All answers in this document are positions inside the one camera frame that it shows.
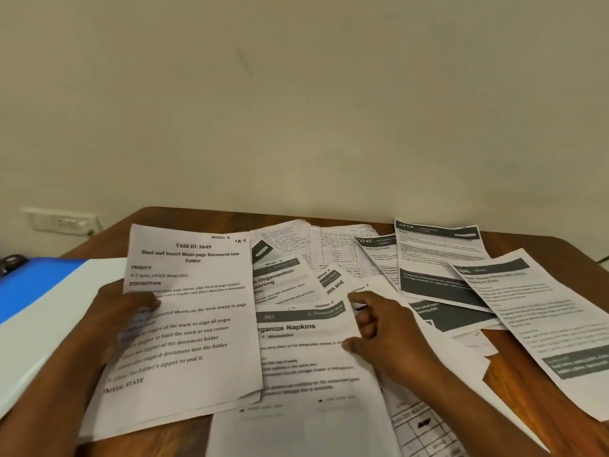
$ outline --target wall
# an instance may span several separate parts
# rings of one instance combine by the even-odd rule
[[[609,254],[609,0],[0,0],[20,207],[462,225]]]

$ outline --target brown wooden desk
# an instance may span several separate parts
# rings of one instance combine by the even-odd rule
[[[66,253],[70,258],[114,258],[127,255],[132,223],[209,233],[248,231],[293,217],[254,215],[183,208],[142,208],[121,222]],[[304,218],[318,226],[352,221]],[[393,232],[391,224],[372,223],[379,234]],[[491,256],[524,248],[560,282],[609,312],[609,273],[561,239],[545,236],[483,232]],[[552,383],[507,331],[486,330],[499,350],[491,357],[487,384],[542,439],[556,456],[609,457],[609,428],[576,407]],[[78,455],[91,456],[204,456],[211,416],[80,446]]]

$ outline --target electrical outlet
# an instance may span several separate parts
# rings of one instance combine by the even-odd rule
[[[35,231],[76,236],[93,236],[102,230],[94,213],[50,210],[44,208],[22,208]]]

